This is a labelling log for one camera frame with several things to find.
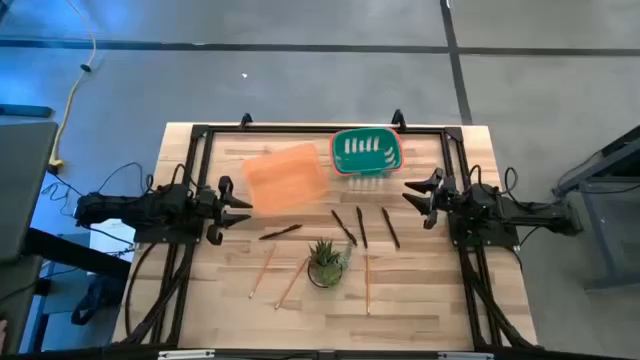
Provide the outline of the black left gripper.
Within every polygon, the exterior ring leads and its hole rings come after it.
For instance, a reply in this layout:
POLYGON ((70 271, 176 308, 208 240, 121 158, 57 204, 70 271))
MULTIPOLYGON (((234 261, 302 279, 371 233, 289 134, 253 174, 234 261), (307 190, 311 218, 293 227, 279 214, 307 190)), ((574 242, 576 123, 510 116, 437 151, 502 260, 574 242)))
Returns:
POLYGON ((196 200, 196 214, 203 219, 213 221, 206 231, 206 239, 215 246, 219 246, 223 241, 223 229, 248 220, 249 214, 230 214, 226 208, 252 208, 250 203, 236 198, 233 195, 234 184, 229 176, 222 176, 218 182, 218 192, 205 186, 201 189, 196 200))

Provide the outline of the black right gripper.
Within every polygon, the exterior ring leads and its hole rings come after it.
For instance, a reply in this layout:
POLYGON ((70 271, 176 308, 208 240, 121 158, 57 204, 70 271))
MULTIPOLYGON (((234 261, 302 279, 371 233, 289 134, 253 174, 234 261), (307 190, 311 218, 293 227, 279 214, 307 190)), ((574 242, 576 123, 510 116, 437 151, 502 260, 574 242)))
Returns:
POLYGON ((426 216, 423 226, 427 230, 436 225, 439 210, 450 210, 452 198, 458 194, 454 177, 446 176, 442 168, 436 168, 426 180, 408 181, 404 185, 422 194, 429 193, 429 197, 402 194, 422 216, 426 216))

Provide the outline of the black pen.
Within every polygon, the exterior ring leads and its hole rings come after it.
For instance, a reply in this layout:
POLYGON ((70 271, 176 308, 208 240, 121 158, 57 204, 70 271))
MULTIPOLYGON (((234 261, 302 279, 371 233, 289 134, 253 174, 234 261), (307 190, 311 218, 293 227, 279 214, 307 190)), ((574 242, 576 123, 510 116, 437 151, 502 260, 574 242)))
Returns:
POLYGON ((345 233, 345 235, 347 236, 347 238, 351 242, 351 245, 357 247, 358 244, 357 244, 357 240, 356 240, 355 236, 349 231, 349 229, 343 223, 343 221, 341 220, 339 215, 336 213, 336 211, 331 209, 331 214, 332 214, 333 218, 336 220, 338 226, 343 230, 343 232, 345 233))
POLYGON ((368 240, 367 240, 366 230, 365 230, 365 226, 364 226, 364 216, 363 216, 363 212, 362 212, 362 210, 361 210, 361 208, 359 206, 356 206, 356 215, 357 215, 357 221, 358 221, 358 225, 359 225, 360 234, 361 234, 361 237, 362 237, 362 242, 363 242, 364 248, 368 249, 368 240))
POLYGON ((397 237, 396 231, 395 231, 395 229, 394 229, 394 227, 393 227, 393 225, 391 223, 391 218, 390 218, 389 212, 384 207, 381 207, 381 212, 382 212, 384 221, 385 221, 385 223, 387 225, 387 228, 389 230, 389 233, 390 233, 390 236, 391 236, 391 239, 392 239, 392 241, 394 243, 395 248, 396 249, 400 249, 401 245, 400 245, 399 239, 397 237))
POLYGON ((299 229, 301 227, 302 227, 302 224, 294 224, 294 225, 291 225, 291 226, 289 226, 287 228, 284 228, 282 230, 278 230, 278 231, 275 231, 275 232, 272 232, 272 233, 265 234, 265 235, 259 237, 258 240, 272 239, 272 238, 278 237, 280 235, 283 235, 283 234, 292 232, 294 230, 297 230, 297 229, 299 229))

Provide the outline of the orange plastic tray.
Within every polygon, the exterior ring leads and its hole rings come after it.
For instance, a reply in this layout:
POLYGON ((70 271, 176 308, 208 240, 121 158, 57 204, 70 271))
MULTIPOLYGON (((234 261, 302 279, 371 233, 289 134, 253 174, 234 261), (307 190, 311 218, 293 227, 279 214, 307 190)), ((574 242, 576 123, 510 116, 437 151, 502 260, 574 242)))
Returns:
POLYGON ((312 143, 296 145, 243 162, 253 209, 273 215, 323 197, 328 176, 312 143))

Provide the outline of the green slotted plastic basket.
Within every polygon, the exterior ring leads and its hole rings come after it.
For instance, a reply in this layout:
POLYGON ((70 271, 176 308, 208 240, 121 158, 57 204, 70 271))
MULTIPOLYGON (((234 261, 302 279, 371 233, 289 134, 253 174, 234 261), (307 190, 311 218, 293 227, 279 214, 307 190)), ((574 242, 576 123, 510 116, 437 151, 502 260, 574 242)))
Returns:
POLYGON ((398 171, 404 164, 399 135, 390 128, 359 128, 335 133, 331 162, 339 175, 398 171))

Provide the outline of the succulent plant in black pot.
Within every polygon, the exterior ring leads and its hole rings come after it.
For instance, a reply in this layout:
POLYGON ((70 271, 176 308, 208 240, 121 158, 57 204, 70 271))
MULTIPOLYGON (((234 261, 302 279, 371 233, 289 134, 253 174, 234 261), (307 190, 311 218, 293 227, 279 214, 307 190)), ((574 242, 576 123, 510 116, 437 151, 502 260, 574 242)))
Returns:
POLYGON ((322 289, 337 286, 350 266, 353 244, 339 250, 332 240, 320 239, 309 250, 307 276, 311 283, 322 289))

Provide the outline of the white paper sheet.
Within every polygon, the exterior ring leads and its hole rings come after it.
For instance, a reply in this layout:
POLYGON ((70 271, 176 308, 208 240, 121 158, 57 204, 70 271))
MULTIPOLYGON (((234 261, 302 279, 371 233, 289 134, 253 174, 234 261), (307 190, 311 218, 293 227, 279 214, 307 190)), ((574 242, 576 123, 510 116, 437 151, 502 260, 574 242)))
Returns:
POLYGON ((113 231, 110 232, 110 236, 107 236, 92 231, 90 234, 90 248, 131 263, 134 256, 134 250, 131 246, 133 238, 133 232, 116 233, 113 231))

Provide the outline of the black bag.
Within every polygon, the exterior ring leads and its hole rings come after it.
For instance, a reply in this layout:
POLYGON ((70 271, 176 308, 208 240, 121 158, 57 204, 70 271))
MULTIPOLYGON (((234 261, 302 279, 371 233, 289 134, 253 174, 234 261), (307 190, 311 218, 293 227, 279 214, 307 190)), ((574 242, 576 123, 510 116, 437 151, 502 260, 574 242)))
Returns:
POLYGON ((71 314, 71 323, 86 325, 99 310, 115 307, 124 296, 124 279, 97 275, 89 283, 85 295, 80 299, 71 314))

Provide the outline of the black desk beam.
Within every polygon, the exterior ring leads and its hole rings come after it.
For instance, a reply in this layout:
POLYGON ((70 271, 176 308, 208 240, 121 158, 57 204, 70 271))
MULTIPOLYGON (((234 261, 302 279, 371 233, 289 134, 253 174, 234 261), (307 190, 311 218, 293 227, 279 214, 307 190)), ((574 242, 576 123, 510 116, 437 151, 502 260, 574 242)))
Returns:
POLYGON ((27 230, 21 253, 38 255, 47 260, 121 280, 126 280, 130 271, 130 263, 125 260, 34 228, 27 230))

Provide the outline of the grey metal desk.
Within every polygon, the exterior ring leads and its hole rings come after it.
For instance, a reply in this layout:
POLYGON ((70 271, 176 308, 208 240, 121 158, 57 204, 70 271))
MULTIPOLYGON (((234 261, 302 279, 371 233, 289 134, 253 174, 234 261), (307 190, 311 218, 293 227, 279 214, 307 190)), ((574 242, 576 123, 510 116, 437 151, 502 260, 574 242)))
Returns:
POLYGON ((587 291, 640 286, 640 125, 567 170, 552 189, 578 192, 604 263, 587 291))

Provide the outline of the dark flat bar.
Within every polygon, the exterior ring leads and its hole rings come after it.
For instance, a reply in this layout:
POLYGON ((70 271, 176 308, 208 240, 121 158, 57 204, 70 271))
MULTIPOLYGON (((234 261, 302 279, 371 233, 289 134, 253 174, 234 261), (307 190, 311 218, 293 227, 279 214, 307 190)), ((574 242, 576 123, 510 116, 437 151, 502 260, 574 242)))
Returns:
POLYGON ((0 104, 0 116, 50 118, 53 109, 46 106, 0 104))

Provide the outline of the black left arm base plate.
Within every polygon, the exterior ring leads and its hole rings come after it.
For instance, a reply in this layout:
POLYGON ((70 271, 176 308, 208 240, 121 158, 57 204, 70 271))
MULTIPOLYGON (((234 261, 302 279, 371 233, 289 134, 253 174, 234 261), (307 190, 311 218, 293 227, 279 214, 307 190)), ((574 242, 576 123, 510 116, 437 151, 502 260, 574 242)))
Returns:
POLYGON ((166 244, 197 244, 201 238, 194 231, 184 229, 173 229, 166 227, 155 227, 148 229, 137 229, 134 234, 135 243, 166 243, 166 244))

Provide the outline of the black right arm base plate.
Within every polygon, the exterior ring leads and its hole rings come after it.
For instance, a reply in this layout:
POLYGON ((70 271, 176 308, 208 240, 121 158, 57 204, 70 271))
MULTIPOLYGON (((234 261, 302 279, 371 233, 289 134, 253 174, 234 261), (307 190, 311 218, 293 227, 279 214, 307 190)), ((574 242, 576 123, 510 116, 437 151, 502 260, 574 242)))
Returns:
POLYGON ((495 221, 474 224, 463 219, 452 218, 449 220, 449 232, 451 240, 456 246, 483 245, 512 248, 519 244, 515 226, 495 221))

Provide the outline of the silver metal bracket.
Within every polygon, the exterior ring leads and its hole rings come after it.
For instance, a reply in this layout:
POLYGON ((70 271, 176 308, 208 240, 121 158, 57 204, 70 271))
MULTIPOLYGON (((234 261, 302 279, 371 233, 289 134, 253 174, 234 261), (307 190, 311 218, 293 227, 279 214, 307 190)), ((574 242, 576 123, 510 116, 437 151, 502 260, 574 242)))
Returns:
POLYGON ((494 355, 491 353, 479 353, 479 352, 439 352, 437 355, 438 360, 495 360, 494 355))
POLYGON ((157 360, 203 360, 214 359, 214 349, 179 349, 160 351, 157 360))

